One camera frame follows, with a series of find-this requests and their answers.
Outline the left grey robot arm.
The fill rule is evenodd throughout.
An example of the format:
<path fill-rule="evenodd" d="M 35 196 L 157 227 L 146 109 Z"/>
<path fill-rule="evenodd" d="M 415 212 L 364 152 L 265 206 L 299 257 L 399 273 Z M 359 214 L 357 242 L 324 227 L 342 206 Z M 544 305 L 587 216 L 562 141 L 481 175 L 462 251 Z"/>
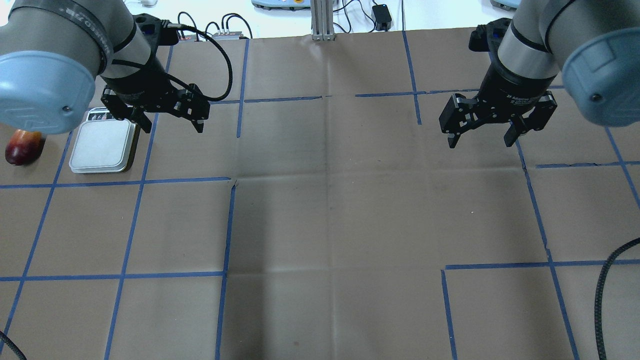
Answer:
<path fill-rule="evenodd" d="M 150 133 L 149 113 L 187 119 L 201 133 L 210 103 L 196 84 L 176 88 L 157 58 L 179 25 L 132 14 L 121 0 L 16 0 L 1 27 L 0 118 L 27 132 L 76 129 L 96 93 L 119 121 Z"/>

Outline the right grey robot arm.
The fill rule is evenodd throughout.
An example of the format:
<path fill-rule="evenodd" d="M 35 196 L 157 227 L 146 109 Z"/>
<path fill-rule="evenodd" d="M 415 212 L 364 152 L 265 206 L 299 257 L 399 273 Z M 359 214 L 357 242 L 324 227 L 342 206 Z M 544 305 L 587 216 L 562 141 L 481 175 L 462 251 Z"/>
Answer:
<path fill-rule="evenodd" d="M 455 93 L 441 112 L 448 146 L 484 125 L 508 124 L 507 147 L 543 130 L 558 106 L 549 89 L 557 75 L 586 120 L 637 123 L 639 11 L 637 0 L 522 0 L 511 19 L 478 25 L 468 47 L 490 64 L 476 96 Z"/>

